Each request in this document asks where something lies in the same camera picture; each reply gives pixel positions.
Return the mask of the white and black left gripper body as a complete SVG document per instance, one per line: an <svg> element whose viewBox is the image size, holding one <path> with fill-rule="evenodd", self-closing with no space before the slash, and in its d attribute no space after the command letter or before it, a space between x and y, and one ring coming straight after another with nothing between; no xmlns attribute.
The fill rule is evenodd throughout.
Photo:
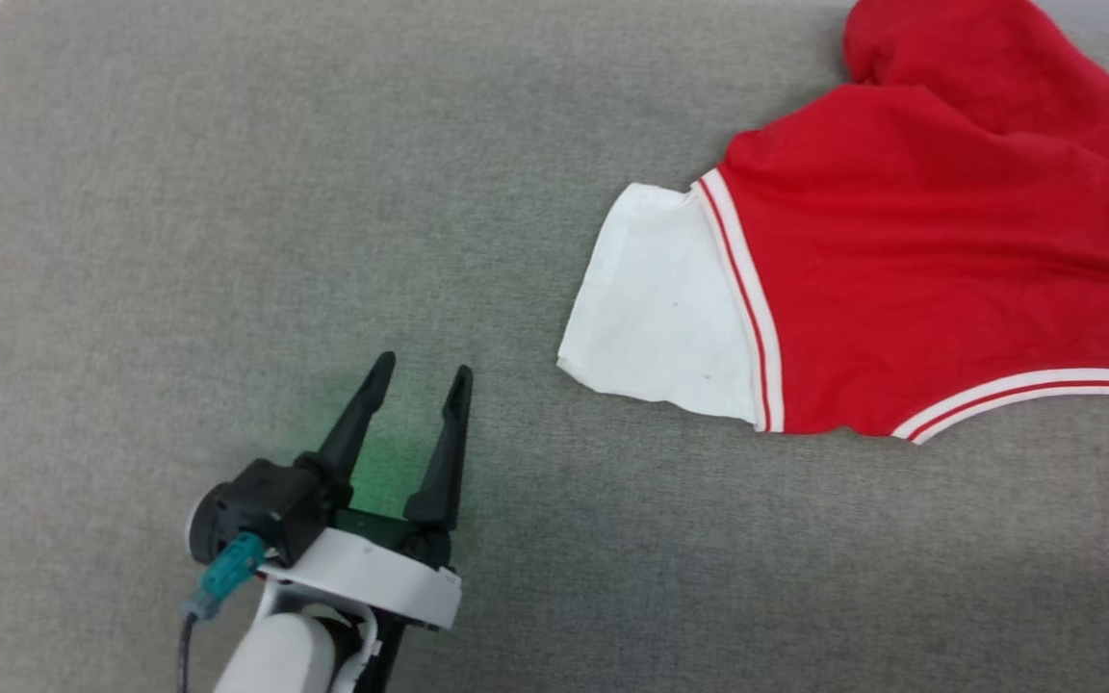
<svg viewBox="0 0 1109 693"><path fill-rule="evenodd" d="M349 510L294 565L264 565L261 616L309 604L386 611L433 630L449 630L462 600L451 567L451 536L435 524Z"/></svg>

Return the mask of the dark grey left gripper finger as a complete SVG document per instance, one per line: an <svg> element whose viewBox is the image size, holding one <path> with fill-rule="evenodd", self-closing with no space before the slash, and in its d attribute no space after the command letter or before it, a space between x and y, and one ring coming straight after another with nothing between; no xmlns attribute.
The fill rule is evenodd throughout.
<svg viewBox="0 0 1109 693"><path fill-rule="evenodd" d="M459 367L442 407L442 429L423 485L406 501L403 518L413 524L413 552L427 565L450 565L451 532L459 522L462 473L474 395L474 371Z"/></svg>
<svg viewBox="0 0 1109 693"><path fill-rule="evenodd" d="M355 473L374 412L381 408L386 398L396 364L395 351L381 351L321 447L297 457L297 468L308 471L321 483L325 505L352 505L352 475Z"/></svg>

